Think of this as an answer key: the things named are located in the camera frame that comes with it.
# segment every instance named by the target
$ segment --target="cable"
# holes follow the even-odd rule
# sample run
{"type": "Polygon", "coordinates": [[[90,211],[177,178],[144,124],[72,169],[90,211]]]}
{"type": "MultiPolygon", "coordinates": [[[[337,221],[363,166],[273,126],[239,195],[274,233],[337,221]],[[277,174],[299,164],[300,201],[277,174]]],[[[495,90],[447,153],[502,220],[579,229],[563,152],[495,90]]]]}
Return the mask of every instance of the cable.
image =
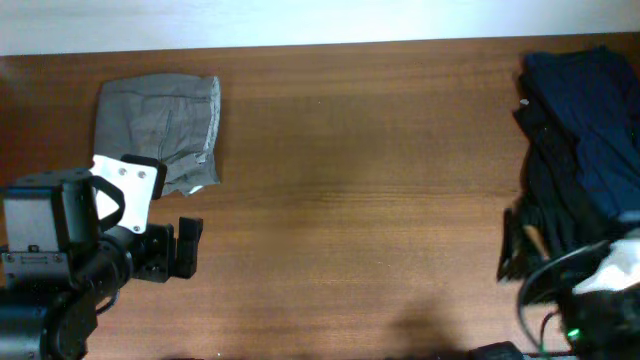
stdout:
{"type": "Polygon", "coordinates": [[[542,324],[540,324],[540,347],[544,349],[544,330],[547,328],[547,324],[549,320],[553,319],[554,316],[560,314],[560,311],[552,311],[548,313],[544,319],[542,319],[542,324]]]}
{"type": "Polygon", "coordinates": [[[546,357],[549,358],[549,355],[547,354],[547,352],[544,350],[544,348],[542,347],[542,344],[539,343],[535,337],[533,336],[533,333],[531,332],[531,330],[529,329],[529,326],[527,326],[527,323],[524,321],[524,314],[523,314],[523,307],[524,307],[524,301],[525,298],[527,296],[527,293],[529,291],[529,288],[531,287],[531,285],[538,280],[538,278],[544,274],[545,272],[547,272],[549,269],[553,268],[554,266],[557,266],[558,264],[561,264],[565,261],[567,261],[568,259],[571,259],[573,257],[576,257],[578,255],[582,255],[584,253],[589,253],[595,250],[600,249],[600,247],[602,247],[603,245],[608,245],[609,242],[608,241],[601,241],[597,244],[593,244],[593,245],[587,245],[587,246],[583,246],[577,250],[574,250],[568,254],[565,254],[559,258],[553,259],[547,263],[545,263],[542,267],[540,267],[538,270],[534,271],[533,274],[531,274],[523,283],[522,283],[522,287],[520,287],[520,291],[518,291],[518,298],[516,301],[516,313],[518,315],[518,322],[520,323],[520,327],[522,328],[522,332],[524,332],[524,334],[526,335],[527,339],[529,339],[529,341],[531,342],[531,344],[533,344],[533,346],[535,346],[535,348],[540,351],[540,353],[546,357]]]}
{"type": "Polygon", "coordinates": [[[116,293],[111,297],[111,299],[109,299],[109,302],[107,302],[101,308],[96,310],[96,313],[98,315],[102,315],[107,311],[109,311],[109,309],[111,309],[118,302],[119,297],[120,297],[120,290],[116,291],[116,293]]]}

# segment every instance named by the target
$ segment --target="wood grain surface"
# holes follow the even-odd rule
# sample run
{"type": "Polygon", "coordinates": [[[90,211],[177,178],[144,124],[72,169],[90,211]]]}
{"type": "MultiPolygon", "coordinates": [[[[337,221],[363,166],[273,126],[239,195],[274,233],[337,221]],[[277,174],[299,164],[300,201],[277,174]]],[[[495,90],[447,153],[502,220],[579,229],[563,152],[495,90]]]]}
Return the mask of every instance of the wood grain surface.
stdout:
{"type": "MultiPolygon", "coordinates": [[[[531,350],[517,284],[495,279],[528,145],[511,117],[522,56],[604,43],[639,64],[638,40],[0,58],[0,180],[89,165],[104,81],[215,74],[222,184],[165,197],[150,215],[204,218],[198,272],[131,281],[88,359],[382,358],[505,340],[531,350]]],[[[544,311],[530,311],[532,327],[544,311]]]]}

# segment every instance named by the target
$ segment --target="white bracket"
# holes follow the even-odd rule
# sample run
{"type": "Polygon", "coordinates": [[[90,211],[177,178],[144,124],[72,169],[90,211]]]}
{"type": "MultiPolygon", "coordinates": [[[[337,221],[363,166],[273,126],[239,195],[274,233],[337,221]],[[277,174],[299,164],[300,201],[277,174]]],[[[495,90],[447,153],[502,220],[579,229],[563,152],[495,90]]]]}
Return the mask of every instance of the white bracket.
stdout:
{"type": "MultiPolygon", "coordinates": [[[[151,166],[129,164],[94,155],[93,167],[89,171],[103,177],[124,194],[124,215],[118,225],[136,234],[144,233],[158,170],[151,166]]],[[[96,193],[96,207],[100,219],[118,209],[116,202],[101,191],[96,193]]]]}

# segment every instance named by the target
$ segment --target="gray cloth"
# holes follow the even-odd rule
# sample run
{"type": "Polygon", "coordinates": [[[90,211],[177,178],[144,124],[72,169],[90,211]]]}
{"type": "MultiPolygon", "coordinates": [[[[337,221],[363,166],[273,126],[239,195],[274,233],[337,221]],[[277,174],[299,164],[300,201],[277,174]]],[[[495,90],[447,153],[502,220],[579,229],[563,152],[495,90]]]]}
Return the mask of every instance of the gray cloth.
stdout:
{"type": "Polygon", "coordinates": [[[102,86],[95,154],[152,157],[167,165],[162,194],[219,184],[213,148],[220,122],[217,77],[158,74],[102,86]]]}

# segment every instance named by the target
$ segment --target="navy blue cloth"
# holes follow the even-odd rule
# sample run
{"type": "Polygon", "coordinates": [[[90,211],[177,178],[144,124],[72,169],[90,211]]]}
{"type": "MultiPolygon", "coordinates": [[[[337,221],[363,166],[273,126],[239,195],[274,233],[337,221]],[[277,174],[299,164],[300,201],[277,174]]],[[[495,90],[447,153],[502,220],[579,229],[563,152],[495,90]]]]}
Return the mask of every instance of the navy blue cloth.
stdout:
{"type": "Polygon", "coordinates": [[[531,91],[574,144],[575,179],[610,218],[640,219],[640,86],[624,57],[598,48],[526,56],[531,91]]]}

